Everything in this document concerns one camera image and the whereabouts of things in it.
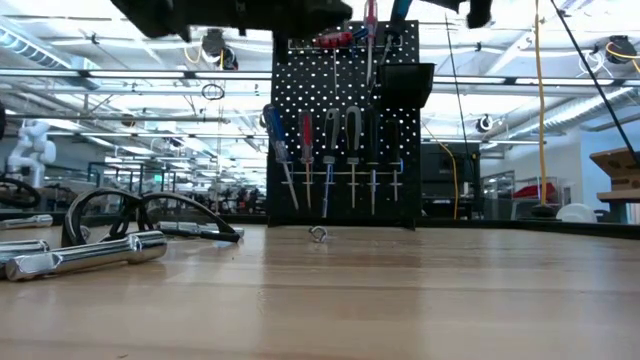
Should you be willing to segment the blue-handled screwdriver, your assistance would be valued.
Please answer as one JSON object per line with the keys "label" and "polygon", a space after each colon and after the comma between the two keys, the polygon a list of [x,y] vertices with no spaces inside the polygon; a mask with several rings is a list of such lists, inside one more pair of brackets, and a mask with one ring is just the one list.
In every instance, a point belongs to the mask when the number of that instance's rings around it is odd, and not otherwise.
{"label": "blue-handled screwdriver", "polygon": [[278,109],[273,104],[265,105],[263,107],[263,118],[270,145],[274,150],[275,160],[283,168],[285,184],[288,187],[293,207],[298,211],[299,203],[289,166],[289,152],[286,145],[286,135]]}

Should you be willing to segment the long chrome deep socket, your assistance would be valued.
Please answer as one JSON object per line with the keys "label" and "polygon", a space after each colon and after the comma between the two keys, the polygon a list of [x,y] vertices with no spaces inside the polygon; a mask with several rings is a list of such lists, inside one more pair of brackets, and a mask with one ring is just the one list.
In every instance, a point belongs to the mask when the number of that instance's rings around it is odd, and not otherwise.
{"label": "long chrome deep socket", "polygon": [[5,273],[10,281],[27,280],[113,263],[143,263],[164,256],[166,251],[165,235],[160,231],[146,231],[119,240],[20,255],[6,263]]}

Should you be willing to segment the black plastic pegboard bin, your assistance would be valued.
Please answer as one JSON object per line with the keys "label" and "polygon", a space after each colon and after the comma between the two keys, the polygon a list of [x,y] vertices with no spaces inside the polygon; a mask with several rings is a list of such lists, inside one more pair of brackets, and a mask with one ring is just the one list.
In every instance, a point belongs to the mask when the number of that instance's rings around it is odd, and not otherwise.
{"label": "black plastic pegboard bin", "polygon": [[421,109],[432,92],[434,72],[434,63],[381,65],[377,75],[380,105],[383,108]]}

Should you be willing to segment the red object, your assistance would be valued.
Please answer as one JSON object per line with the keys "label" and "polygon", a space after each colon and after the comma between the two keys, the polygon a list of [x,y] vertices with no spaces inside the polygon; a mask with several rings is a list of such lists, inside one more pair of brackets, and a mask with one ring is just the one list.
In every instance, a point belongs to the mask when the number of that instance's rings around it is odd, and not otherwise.
{"label": "red object", "polygon": [[[520,190],[513,193],[514,199],[539,199],[542,196],[543,186],[541,184],[531,184],[524,186]],[[546,183],[546,201],[555,202],[557,200],[556,187],[550,183]]]}

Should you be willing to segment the black round wheel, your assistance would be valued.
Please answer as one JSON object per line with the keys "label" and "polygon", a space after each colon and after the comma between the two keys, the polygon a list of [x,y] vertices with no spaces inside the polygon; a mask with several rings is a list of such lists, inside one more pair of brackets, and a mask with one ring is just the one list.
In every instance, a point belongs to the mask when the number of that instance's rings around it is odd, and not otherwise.
{"label": "black round wheel", "polygon": [[40,193],[24,181],[0,176],[0,204],[19,209],[36,207]]}

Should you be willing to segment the chrome extension bar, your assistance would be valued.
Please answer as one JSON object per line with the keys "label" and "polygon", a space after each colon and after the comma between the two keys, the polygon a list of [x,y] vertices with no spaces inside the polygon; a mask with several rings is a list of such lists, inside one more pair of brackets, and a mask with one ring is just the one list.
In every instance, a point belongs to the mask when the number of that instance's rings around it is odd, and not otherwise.
{"label": "chrome extension bar", "polygon": [[43,228],[51,227],[53,217],[48,214],[34,215],[27,218],[16,218],[0,221],[0,230],[20,229],[20,228]]}

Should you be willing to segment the black cabinet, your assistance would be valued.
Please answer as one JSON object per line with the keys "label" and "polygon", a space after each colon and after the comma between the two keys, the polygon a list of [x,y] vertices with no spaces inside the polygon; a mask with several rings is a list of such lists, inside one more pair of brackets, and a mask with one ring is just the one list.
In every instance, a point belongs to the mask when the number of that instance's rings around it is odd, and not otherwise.
{"label": "black cabinet", "polygon": [[421,145],[422,212],[429,218],[472,219],[483,205],[477,143]]}

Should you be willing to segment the cardboard box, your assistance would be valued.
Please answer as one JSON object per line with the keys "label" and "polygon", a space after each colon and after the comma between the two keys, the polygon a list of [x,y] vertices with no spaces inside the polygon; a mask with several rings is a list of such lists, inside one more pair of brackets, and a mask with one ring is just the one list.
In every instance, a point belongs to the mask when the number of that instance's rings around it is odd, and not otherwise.
{"label": "cardboard box", "polygon": [[640,165],[627,148],[592,153],[590,159],[609,176],[613,191],[640,189]]}

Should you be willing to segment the black perforated pegboard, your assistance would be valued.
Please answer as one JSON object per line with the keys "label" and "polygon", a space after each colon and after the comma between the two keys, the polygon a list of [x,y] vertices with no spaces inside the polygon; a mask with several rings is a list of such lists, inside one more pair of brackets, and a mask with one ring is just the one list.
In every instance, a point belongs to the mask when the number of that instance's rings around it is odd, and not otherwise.
{"label": "black perforated pegboard", "polygon": [[376,188],[375,215],[371,215],[370,186],[356,187],[356,207],[351,207],[351,186],[330,186],[329,207],[322,217],[324,186],[311,186],[312,209],[307,207],[306,186],[294,185],[299,210],[293,207],[289,190],[282,184],[284,173],[277,171],[274,150],[267,158],[266,211],[268,224],[278,225],[355,225],[398,226],[412,229],[421,214],[421,119],[416,108],[383,108],[377,93],[378,68],[384,64],[421,63],[419,55],[419,24],[405,22],[400,30],[404,45],[390,49],[382,62],[383,52],[373,52],[372,83],[367,85],[367,51],[337,51],[338,95],[334,93],[333,51],[323,53],[293,53],[288,61],[274,62],[272,67],[271,100],[279,111],[286,135],[289,161],[301,162],[299,113],[309,110],[313,118],[313,162],[323,162],[325,148],[324,123],[330,108],[340,111],[340,130],[335,148],[338,163],[347,163],[346,109],[356,105],[361,110],[362,132],[358,150],[359,163],[367,164],[366,108],[372,105],[379,114],[378,164],[390,164],[389,120],[397,120],[400,130],[400,153],[407,170],[398,187],[398,202],[394,201],[393,186]]}

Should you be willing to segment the black safety glasses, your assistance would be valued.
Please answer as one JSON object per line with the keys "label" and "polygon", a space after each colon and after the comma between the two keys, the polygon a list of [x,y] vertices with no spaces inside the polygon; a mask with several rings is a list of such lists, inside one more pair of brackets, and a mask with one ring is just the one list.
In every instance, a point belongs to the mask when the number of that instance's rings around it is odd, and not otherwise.
{"label": "black safety glasses", "polygon": [[232,228],[207,206],[189,197],[171,192],[148,192],[132,194],[124,190],[101,187],[85,192],[75,198],[62,222],[61,245],[64,247],[89,243],[93,226],[106,226],[108,232],[103,242],[119,240],[134,231],[158,230],[160,221],[215,223],[217,234],[191,235],[176,230],[159,230],[166,235],[196,237],[206,240],[238,242],[241,230]]}

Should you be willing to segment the white round object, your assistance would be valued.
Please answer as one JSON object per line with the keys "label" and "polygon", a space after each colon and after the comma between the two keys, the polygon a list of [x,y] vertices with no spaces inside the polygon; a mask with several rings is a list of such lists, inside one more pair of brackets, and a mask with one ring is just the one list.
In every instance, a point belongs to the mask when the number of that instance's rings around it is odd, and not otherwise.
{"label": "white round object", "polygon": [[596,223],[595,211],[582,203],[571,203],[563,206],[556,214],[556,219],[571,223]]}

